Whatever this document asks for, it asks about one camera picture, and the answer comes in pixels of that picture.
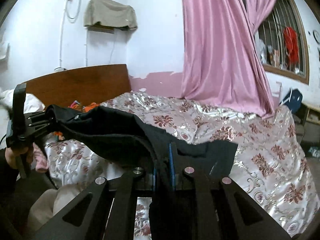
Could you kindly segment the left hand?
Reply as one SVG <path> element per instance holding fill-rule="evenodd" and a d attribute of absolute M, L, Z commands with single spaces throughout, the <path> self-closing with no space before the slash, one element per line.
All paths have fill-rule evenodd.
<path fill-rule="evenodd" d="M 14 169 L 18 169 L 17 167 L 17 158 L 20 155 L 26 155 L 26 161 L 28 164 L 31 164 L 33 162 L 33 146 L 25 147 L 25 148 L 18 148 L 18 149 L 12 149 L 12 148 L 6 148 L 5 149 L 5 159 L 10 167 Z"/>

